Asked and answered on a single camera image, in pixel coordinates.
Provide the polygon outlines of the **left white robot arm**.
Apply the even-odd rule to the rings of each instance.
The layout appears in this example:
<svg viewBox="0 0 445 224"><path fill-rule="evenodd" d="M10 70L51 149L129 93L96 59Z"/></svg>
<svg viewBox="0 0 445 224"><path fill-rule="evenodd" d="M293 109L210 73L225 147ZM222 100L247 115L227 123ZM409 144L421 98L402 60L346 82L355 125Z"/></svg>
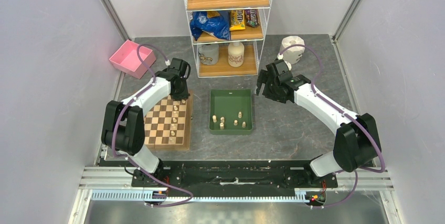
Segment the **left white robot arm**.
<svg viewBox="0 0 445 224"><path fill-rule="evenodd" d="M190 64L183 59L167 61L167 67L157 71L143 88L122 101L110 101L105 108L101 142L113 156L124 157L136 168L145 171L144 179L151 186L163 183L165 173L159 169L161 160L145 146L147 112L163 98L186 100L189 97L187 79Z"/></svg>

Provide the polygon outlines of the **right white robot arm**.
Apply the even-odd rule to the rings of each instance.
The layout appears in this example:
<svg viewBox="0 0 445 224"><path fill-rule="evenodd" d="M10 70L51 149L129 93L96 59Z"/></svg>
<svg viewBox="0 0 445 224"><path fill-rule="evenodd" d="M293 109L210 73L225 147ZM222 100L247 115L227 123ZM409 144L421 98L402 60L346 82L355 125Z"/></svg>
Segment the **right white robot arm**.
<svg viewBox="0 0 445 224"><path fill-rule="evenodd" d="M359 115L340 106L305 76L293 76L289 67L284 60L268 64L259 72L256 94L301 106L333 132L333 150L311 160L303 172L303 180L308 186L317 186L330 173L341 170L350 173L375 157L381 158L376 121L370 114Z"/></svg>

